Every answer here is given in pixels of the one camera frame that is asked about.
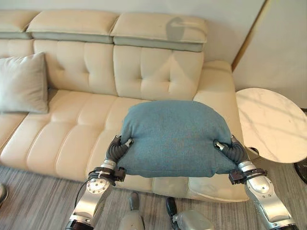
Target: gray throw pillow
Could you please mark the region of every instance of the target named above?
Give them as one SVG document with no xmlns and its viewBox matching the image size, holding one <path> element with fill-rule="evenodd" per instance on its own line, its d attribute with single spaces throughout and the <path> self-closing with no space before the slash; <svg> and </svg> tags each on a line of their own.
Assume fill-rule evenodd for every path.
<svg viewBox="0 0 307 230">
<path fill-rule="evenodd" d="M 0 58 L 0 111 L 47 113 L 44 53 Z"/>
<path fill-rule="evenodd" d="M 213 141 L 230 144 L 231 134 L 212 108 L 193 101 L 155 101 L 130 108 L 122 127 L 122 143 L 133 145 L 119 160 L 127 174 L 143 177 L 212 177 L 236 165 Z"/>
</svg>

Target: white marble tabletop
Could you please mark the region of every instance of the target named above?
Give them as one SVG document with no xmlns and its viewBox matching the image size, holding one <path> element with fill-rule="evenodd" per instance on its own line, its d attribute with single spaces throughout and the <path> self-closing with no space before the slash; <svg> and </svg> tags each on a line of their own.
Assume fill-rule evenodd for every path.
<svg viewBox="0 0 307 230">
<path fill-rule="evenodd" d="M 244 144 L 268 160 L 293 163 L 307 157 L 307 117 L 286 97 L 265 89 L 236 93 Z"/>
</svg>

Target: teal fabric cushion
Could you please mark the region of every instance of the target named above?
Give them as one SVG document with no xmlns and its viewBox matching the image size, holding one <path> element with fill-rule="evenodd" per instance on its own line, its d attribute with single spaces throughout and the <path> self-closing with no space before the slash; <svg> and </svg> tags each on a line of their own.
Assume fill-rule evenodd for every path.
<svg viewBox="0 0 307 230">
<path fill-rule="evenodd" d="M 235 169 L 213 141 L 231 142 L 225 120 L 194 101 L 155 101 L 130 108 L 122 127 L 122 143 L 134 144 L 118 165 L 143 177 L 212 177 Z"/>
</svg>

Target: sofa headrest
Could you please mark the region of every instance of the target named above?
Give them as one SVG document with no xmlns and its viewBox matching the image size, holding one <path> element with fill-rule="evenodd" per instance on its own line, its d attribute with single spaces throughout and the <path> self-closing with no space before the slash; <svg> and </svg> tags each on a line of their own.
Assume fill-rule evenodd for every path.
<svg viewBox="0 0 307 230">
<path fill-rule="evenodd" d="M 113 43 L 110 32 L 118 14 L 90 10 L 42 11 L 27 32 L 36 39 Z"/>
<path fill-rule="evenodd" d="M 31 39 L 31 35 L 25 31 L 38 13 L 37 11 L 0 11 L 0 38 Z"/>
<path fill-rule="evenodd" d="M 162 13 L 123 13 L 111 35 L 116 45 L 201 52 L 207 41 L 205 20 Z"/>
</svg>

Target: sofa armrest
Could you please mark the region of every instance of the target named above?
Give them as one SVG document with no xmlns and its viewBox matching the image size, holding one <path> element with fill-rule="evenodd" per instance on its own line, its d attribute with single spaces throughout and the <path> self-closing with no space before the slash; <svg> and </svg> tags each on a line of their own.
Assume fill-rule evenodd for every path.
<svg viewBox="0 0 307 230">
<path fill-rule="evenodd" d="M 233 135 L 243 143 L 236 92 L 231 67 L 224 61 L 205 62 L 194 101 L 201 102 L 218 112 Z"/>
</svg>

